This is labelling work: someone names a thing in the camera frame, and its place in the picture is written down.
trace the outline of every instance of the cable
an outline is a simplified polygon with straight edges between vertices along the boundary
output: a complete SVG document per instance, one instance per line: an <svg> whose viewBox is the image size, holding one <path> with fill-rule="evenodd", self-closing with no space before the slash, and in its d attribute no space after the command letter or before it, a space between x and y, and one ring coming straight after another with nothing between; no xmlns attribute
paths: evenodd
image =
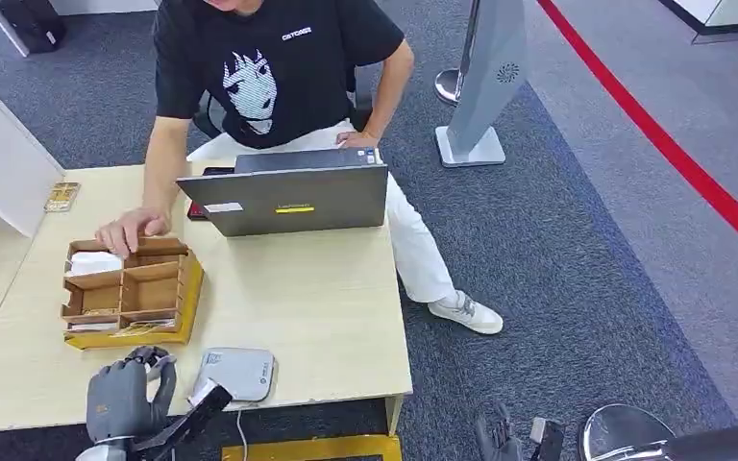
<svg viewBox="0 0 738 461"><path fill-rule="evenodd" d="M242 461L247 461L247 439L244 438L244 431L241 430L241 410L236 415L236 428L239 429L239 436L242 438L242 446L244 447Z"/></svg>

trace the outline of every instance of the laptop lid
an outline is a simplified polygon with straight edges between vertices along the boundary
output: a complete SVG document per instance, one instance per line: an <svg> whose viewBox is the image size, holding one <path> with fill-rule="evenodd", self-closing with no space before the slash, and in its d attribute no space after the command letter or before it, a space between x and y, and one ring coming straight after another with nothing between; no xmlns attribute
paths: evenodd
<svg viewBox="0 0 738 461"><path fill-rule="evenodd" d="M274 155L241 156L236 171L245 157ZM373 163L183 178L177 184L223 235L233 237L381 226L387 177L386 165Z"/></svg>

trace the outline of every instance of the laptop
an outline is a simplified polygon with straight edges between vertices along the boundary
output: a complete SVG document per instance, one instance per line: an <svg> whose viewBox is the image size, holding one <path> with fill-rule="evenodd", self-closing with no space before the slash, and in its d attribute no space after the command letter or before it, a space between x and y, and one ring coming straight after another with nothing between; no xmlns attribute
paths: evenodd
<svg viewBox="0 0 738 461"><path fill-rule="evenodd" d="M381 226L388 167L377 149L241 155L234 173L177 184L226 237Z"/></svg>

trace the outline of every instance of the cardboard organizer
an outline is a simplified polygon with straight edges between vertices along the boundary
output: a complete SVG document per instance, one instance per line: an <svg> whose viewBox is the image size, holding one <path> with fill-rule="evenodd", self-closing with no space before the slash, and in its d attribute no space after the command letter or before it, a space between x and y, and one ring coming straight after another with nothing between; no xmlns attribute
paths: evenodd
<svg viewBox="0 0 738 461"><path fill-rule="evenodd" d="M71 269L75 253L105 251L95 240L70 243L64 272ZM64 277L69 292L68 303L61 307L64 340L78 349L185 344L203 274L196 255L180 240L141 238L122 270Z"/></svg>

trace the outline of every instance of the black phone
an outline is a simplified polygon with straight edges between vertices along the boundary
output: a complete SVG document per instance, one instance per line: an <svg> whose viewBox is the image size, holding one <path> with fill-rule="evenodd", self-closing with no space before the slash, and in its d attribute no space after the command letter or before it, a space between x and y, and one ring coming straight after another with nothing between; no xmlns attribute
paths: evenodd
<svg viewBox="0 0 738 461"><path fill-rule="evenodd" d="M202 172L202 176L230 175L232 173L234 173L234 169L229 166L209 166ZM202 211L202 207L194 202L191 202L191 206L188 208L187 217L191 221L208 221L208 216Z"/></svg>

